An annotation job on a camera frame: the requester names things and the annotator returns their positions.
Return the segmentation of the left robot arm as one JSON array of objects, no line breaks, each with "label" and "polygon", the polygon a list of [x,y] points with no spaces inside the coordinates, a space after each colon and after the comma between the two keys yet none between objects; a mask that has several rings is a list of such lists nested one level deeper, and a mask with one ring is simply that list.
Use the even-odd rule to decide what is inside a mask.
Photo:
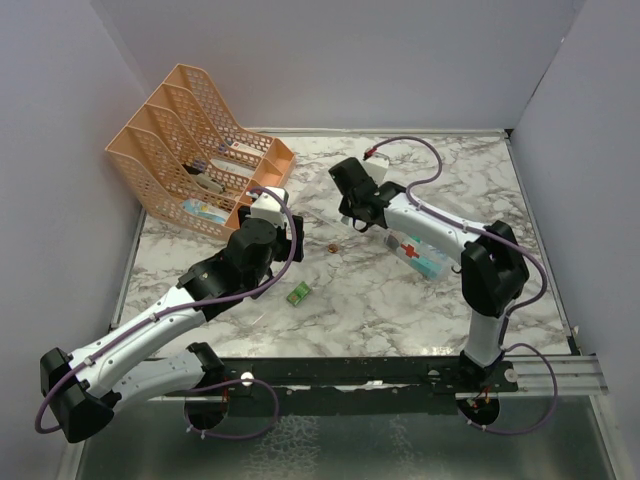
[{"label": "left robot arm", "polygon": [[[35,419],[40,434],[60,431],[71,443],[103,430],[117,411],[169,393],[228,393],[252,387],[249,376],[234,378],[206,342],[164,360],[150,356],[178,336],[213,320],[247,298],[256,299],[281,278],[271,265],[289,267],[304,257],[304,220],[281,214],[278,222],[247,214],[227,245],[191,266],[176,286],[123,327],[66,353],[54,348],[40,359],[44,397]],[[57,424],[45,427],[43,411]]]}]

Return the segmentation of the peach plastic file organizer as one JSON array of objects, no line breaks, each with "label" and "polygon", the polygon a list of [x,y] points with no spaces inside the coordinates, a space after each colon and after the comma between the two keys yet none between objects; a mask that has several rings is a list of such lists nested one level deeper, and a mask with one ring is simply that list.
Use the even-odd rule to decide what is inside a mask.
[{"label": "peach plastic file organizer", "polygon": [[[238,141],[263,152],[229,146]],[[208,73],[178,64],[106,148],[146,212],[178,227],[225,240],[238,228],[238,211],[257,186],[283,187],[296,165],[285,143],[242,127]],[[202,158],[221,170],[227,191],[201,188],[182,163]],[[195,198],[229,213],[225,224],[191,215],[182,203]]]}]

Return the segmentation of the dark item in organizer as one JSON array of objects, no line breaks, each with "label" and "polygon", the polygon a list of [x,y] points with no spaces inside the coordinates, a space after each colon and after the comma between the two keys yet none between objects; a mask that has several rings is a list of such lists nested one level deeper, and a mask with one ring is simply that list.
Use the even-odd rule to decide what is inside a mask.
[{"label": "dark item in organizer", "polygon": [[182,163],[182,167],[201,188],[216,194],[227,191],[221,170],[204,159],[195,158],[191,163]]}]

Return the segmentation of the red white box in organizer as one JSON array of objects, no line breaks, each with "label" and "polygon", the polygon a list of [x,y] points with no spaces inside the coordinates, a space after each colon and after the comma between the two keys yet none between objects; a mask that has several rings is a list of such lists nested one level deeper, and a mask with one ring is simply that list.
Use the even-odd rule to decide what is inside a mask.
[{"label": "red white box in organizer", "polygon": [[251,155],[255,155],[255,156],[262,156],[263,152],[261,150],[258,150],[248,144],[244,144],[238,141],[234,141],[232,143],[229,144],[229,146],[237,151],[241,151],[244,152],[246,154],[251,154]]}]

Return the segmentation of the blue packet in organizer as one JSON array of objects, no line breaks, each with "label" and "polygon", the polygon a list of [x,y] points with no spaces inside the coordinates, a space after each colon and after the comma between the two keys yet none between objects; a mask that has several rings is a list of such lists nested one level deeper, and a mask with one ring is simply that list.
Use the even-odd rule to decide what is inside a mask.
[{"label": "blue packet in organizer", "polygon": [[229,213],[225,210],[195,198],[185,200],[182,203],[182,208],[191,215],[204,218],[217,224],[225,224],[229,218]]}]

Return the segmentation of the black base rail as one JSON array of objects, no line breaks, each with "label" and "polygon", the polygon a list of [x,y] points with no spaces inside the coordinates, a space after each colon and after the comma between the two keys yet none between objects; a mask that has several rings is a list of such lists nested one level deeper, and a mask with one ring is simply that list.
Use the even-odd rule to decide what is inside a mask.
[{"label": "black base rail", "polygon": [[190,350],[205,376],[185,410],[210,425],[215,418],[350,416],[392,413],[454,415],[456,397],[517,389],[513,365],[486,369],[460,356],[218,357],[204,344]]}]

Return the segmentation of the clear plastic tray insert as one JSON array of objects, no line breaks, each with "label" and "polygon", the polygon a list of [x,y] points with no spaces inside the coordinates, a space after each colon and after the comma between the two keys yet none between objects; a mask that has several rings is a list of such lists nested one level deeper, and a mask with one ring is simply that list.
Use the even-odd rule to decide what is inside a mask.
[{"label": "clear plastic tray insert", "polygon": [[349,219],[339,212],[342,195],[324,168],[311,176],[297,194],[293,207],[296,212],[305,213],[322,220],[329,225],[346,230]]}]

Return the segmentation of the brown medicine bottle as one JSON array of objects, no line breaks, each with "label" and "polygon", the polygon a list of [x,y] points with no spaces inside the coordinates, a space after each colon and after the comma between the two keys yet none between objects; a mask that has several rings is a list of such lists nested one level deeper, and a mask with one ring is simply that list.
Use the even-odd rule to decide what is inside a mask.
[{"label": "brown medicine bottle", "polygon": [[390,234],[384,240],[385,246],[393,253],[396,253],[398,248],[400,247],[400,242],[398,239]]}]

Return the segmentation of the green small medicine box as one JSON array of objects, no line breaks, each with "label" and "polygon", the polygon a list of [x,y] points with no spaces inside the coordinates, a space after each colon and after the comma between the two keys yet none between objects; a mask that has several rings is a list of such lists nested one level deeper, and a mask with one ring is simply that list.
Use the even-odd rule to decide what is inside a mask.
[{"label": "green small medicine box", "polygon": [[292,306],[299,305],[310,293],[312,289],[306,282],[300,282],[286,297]]}]

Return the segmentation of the teal bandage packet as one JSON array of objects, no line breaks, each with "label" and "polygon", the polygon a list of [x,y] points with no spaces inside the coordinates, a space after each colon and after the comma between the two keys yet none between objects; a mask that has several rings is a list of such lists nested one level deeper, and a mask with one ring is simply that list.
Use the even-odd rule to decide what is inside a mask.
[{"label": "teal bandage packet", "polygon": [[444,275],[451,266],[446,255],[422,255],[415,260],[417,269],[427,278],[436,279]]}]

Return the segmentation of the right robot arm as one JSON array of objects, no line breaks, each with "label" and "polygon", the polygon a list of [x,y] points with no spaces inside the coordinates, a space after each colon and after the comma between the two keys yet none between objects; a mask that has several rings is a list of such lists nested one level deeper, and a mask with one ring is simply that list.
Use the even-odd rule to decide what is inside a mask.
[{"label": "right robot arm", "polygon": [[467,221],[419,202],[395,182],[377,184],[364,163],[347,158],[329,169],[342,199],[339,212],[373,225],[416,237],[455,261],[461,269],[462,295],[471,308],[469,336],[459,367],[461,383],[481,391],[496,376],[503,355],[507,308],[529,280],[523,250],[511,227]]}]

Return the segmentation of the clear first aid box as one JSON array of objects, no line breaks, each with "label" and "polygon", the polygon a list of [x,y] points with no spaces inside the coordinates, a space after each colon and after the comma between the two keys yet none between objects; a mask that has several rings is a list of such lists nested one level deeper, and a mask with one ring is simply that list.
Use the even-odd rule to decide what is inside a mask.
[{"label": "clear first aid box", "polygon": [[[413,237],[413,236],[408,236],[406,234],[400,233],[400,232],[395,232],[395,231],[391,231],[389,233],[386,234],[385,238],[388,235],[394,235],[398,241],[400,242],[400,247],[398,248],[396,253],[391,252],[387,247],[387,249],[393,253],[396,257],[398,257],[401,261],[403,261],[405,264],[407,264],[409,267],[411,267],[413,270],[415,270],[416,272],[420,273],[421,275],[423,275],[418,269],[417,269],[417,264],[415,262],[415,260],[419,257],[421,257],[422,255],[436,255],[436,254],[440,254],[440,255],[446,255],[444,252],[440,251],[439,249],[433,247],[432,245],[422,242],[419,238],[417,237]],[[449,270],[442,276],[436,278],[436,279],[429,279],[427,277],[424,277],[428,280],[431,281],[439,281],[444,279],[448,274],[453,272],[453,267],[454,267],[454,261],[447,256],[450,261],[451,261],[451,266],[449,268]]]}]

